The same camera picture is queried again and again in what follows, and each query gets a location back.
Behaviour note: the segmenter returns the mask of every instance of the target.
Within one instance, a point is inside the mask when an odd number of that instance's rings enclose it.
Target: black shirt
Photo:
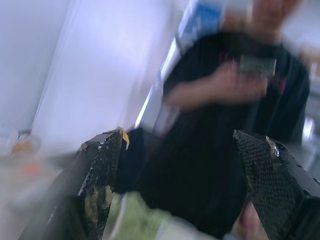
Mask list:
[[[246,197],[233,131],[300,142],[309,95],[308,73],[297,59],[282,45],[261,44],[243,33],[200,39],[175,66],[164,92],[210,75],[241,55],[276,59],[267,95],[250,104],[212,103],[181,114],[145,166],[137,189],[150,207],[169,211],[216,238],[231,230]]]

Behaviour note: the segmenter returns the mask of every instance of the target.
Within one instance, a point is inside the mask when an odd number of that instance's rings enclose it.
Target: smartphone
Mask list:
[[[257,58],[242,55],[240,58],[239,72],[241,74],[255,74],[263,77],[275,76],[277,60],[274,58]]]

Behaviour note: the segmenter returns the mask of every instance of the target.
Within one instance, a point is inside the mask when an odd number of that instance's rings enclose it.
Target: person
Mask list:
[[[246,13],[226,8],[220,30],[222,32],[239,32],[243,30],[247,21]]]
[[[164,85],[164,101],[181,109],[180,116],[136,185],[149,207],[218,239],[242,209],[244,226],[256,226],[250,223],[256,217],[248,216],[253,205],[244,207],[247,190],[233,131],[302,141],[308,72],[281,38],[285,19],[302,2],[254,0],[243,32],[203,37],[177,63]],[[239,73],[243,55],[275,59],[274,77]]]

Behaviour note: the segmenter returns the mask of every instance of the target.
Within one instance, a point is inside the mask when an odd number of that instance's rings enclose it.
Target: white wall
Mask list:
[[[307,1],[288,20],[285,35],[295,42],[297,48],[309,44],[320,46],[320,1]]]
[[[69,2],[0,1],[0,125],[31,128]]]
[[[176,27],[170,0],[76,0],[33,132],[49,152],[134,126]]]

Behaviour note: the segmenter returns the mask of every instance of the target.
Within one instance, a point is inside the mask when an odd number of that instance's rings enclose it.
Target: light green cloth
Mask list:
[[[137,192],[127,193],[124,199],[115,197],[110,207],[106,231],[115,231],[105,239],[110,240],[154,240],[162,223],[171,215],[158,209],[150,209]]]
[[[150,209],[139,193],[115,195],[103,240],[215,240],[168,212]]]

